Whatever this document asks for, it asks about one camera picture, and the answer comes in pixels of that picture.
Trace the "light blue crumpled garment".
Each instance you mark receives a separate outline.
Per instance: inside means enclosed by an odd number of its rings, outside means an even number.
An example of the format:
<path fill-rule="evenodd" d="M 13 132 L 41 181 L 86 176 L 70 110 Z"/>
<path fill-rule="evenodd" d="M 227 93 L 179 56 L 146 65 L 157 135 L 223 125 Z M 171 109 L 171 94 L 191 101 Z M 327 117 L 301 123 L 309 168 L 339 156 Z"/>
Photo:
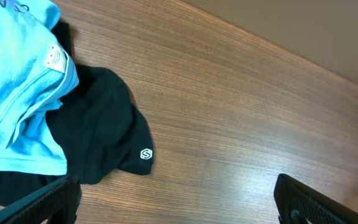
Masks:
<path fill-rule="evenodd" d="M 52 33 L 59 19 L 51 1 L 0 0 L 0 171 L 67 172 L 45 120 L 78 84 L 71 57 Z"/>

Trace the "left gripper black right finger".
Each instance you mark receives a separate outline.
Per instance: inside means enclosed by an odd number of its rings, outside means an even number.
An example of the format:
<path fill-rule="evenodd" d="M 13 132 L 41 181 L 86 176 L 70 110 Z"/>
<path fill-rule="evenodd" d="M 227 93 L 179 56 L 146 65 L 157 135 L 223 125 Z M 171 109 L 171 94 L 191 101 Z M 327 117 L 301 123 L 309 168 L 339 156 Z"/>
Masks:
<path fill-rule="evenodd" d="M 280 224 L 356 224 L 358 213 L 290 177 L 279 174 L 273 193 Z"/>

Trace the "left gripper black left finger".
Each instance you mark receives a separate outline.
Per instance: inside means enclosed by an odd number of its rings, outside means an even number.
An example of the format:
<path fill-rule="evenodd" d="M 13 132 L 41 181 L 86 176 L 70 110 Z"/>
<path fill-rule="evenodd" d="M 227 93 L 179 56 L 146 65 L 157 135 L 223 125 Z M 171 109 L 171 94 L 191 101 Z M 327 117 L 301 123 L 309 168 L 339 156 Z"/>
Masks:
<path fill-rule="evenodd" d="M 66 175 L 0 210 L 0 224 L 74 224 L 80 200 L 78 178 Z"/>

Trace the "black garment with logo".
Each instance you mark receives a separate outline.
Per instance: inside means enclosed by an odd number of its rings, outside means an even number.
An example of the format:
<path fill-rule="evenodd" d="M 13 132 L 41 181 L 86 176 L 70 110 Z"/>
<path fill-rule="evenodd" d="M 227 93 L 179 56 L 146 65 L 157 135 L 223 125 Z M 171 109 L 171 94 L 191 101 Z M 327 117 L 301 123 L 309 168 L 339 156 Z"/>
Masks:
<path fill-rule="evenodd" d="M 68 26 L 61 23 L 52 33 L 71 57 Z M 97 184 L 114 169 L 149 174 L 151 134 L 126 84 L 106 68 L 74 66 L 77 86 L 61 97 L 61 107 L 45 114 L 67 159 L 66 174 L 76 175 L 82 184 Z M 0 171 L 0 205 L 10 205 L 60 176 Z"/>

